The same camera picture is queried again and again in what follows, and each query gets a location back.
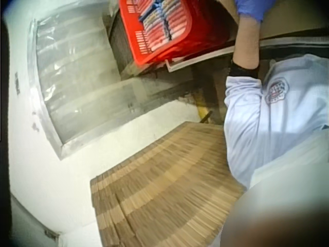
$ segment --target hand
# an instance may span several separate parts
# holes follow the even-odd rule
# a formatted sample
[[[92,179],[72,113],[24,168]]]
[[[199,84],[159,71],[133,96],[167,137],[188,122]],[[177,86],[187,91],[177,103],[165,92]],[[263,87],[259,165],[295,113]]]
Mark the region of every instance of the hand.
[[[235,0],[237,12],[249,15],[258,22],[263,21],[264,14],[273,7],[276,0]]]

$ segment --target logo patch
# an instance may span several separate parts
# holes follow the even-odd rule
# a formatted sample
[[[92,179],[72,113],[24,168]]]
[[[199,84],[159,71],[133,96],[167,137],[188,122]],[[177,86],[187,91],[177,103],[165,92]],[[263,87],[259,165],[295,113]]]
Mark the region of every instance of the logo patch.
[[[289,85],[286,80],[279,78],[270,86],[265,101],[267,104],[274,104],[280,100],[284,100],[288,91]]]

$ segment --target sleeve cuff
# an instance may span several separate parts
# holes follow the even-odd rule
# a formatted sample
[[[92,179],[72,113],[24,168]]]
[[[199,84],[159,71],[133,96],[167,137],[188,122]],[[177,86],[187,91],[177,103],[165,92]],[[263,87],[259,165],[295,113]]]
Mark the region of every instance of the sleeve cuff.
[[[235,64],[232,60],[229,76],[233,76],[233,77],[245,76],[245,77],[252,77],[258,79],[258,71],[259,71],[259,66],[255,69],[246,69]]]

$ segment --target red plastic basket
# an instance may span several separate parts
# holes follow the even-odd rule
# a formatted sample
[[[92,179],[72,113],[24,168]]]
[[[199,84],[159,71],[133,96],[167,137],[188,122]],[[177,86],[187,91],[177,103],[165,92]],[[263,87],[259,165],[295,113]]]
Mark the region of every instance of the red plastic basket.
[[[140,13],[136,0],[120,0],[121,16],[137,65],[191,55],[220,47],[228,40],[229,32],[222,21],[220,4],[213,0],[181,0],[181,3],[187,16],[184,33],[151,51],[144,27],[138,21]]]

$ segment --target white shirt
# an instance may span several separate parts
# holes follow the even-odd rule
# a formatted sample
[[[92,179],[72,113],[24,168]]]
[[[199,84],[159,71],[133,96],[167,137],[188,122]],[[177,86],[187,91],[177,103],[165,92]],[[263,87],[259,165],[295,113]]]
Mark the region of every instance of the white shirt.
[[[262,85],[228,77],[224,130],[233,176],[246,188],[253,172],[328,126],[329,59],[276,63]]]

